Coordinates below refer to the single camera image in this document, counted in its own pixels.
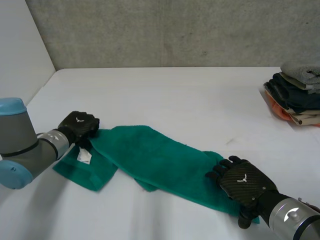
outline gray folded towel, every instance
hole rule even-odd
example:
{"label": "gray folded towel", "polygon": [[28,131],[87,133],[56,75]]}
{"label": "gray folded towel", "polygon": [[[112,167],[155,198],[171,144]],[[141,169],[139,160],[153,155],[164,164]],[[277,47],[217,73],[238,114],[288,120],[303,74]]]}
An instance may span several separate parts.
{"label": "gray folded towel", "polygon": [[320,62],[301,63],[295,61],[285,62],[281,67],[284,74],[297,79],[306,85],[320,84]]}

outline white table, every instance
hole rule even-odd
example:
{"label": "white table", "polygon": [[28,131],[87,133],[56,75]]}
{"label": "white table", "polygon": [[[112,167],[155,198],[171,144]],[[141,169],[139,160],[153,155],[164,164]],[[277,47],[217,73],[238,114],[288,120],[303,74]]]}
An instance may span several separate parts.
{"label": "white table", "polygon": [[[36,132],[71,111],[101,128],[148,125],[199,150],[254,163],[287,195],[320,206],[320,128],[275,117],[262,84],[278,67],[65,69],[28,105]],[[225,213],[157,190],[118,170],[96,193],[50,167],[21,190],[0,188],[2,240],[273,240]]]}

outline orange fabric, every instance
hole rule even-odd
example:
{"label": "orange fabric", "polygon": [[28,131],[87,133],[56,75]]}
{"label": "orange fabric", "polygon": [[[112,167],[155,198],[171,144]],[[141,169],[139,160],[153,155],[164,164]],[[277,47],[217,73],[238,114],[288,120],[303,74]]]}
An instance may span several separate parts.
{"label": "orange fabric", "polygon": [[[265,92],[270,104],[271,104],[271,108],[272,111],[281,119],[289,121],[289,122],[293,122],[293,120],[290,117],[290,114],[287,113],[270,95],[268,92]],[[320,123],[319,124],[315,124],[313,126],[319,127],[320,128]]]}

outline towel label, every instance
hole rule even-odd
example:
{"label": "towel label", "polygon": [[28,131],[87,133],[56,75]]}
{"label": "towel label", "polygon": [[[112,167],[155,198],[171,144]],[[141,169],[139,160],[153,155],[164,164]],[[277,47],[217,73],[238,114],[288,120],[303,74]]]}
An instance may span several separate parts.
{"label": "towel label", "polygon": [[91,157],[92,155],[90,154],[90,152],[88,152],[84,148],[80,148],[77,160],[85,164],[90,164]]}

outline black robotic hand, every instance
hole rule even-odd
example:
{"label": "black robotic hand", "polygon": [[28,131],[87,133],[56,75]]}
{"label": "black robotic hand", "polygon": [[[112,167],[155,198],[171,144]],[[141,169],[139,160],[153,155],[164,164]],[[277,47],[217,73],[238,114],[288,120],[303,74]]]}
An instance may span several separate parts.
{"label": "black robotic hand", "polygon": [[258,217],[259,197],[267,191],[278,192],[270,178],[249,161],[237,156],[221,160],[205,176],[223,189],[229,198],[240,203],[238,225],[242,229],[250,227],[252,220]]}
{"label": "black robotic hand", "polygon": [[70,145],[83,144],[88,137],[94,137],[99,129],[100,120],[86,112],[71,112],[58,126],[69,140]]}

